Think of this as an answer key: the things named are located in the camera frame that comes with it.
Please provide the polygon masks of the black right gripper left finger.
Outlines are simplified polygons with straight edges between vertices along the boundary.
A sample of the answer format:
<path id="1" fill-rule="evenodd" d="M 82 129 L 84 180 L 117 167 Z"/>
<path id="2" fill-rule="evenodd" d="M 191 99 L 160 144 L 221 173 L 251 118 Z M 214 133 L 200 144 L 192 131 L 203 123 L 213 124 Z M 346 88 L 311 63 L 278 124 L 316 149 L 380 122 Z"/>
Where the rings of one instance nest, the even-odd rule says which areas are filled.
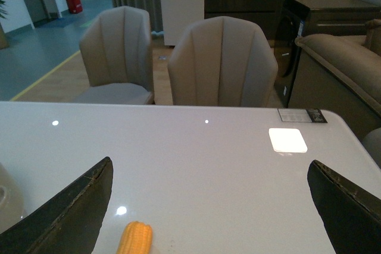
<path id="1" fill-rule="evenodd" d="M 113 185 L 105 157 L 1 234 L 1 253 L 92 253 Z"/>

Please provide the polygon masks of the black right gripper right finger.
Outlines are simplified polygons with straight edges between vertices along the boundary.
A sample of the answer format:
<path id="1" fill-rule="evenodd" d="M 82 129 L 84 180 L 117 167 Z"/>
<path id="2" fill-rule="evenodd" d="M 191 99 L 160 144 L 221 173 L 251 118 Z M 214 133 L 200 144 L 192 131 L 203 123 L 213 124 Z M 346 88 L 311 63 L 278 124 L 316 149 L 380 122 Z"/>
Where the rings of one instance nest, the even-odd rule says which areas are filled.
<path id="1" fill-rule="evenodd" d="M 380 253 L 380 199 L 314 160 L 307 172 L 314 205 L 336 253 Z"/>

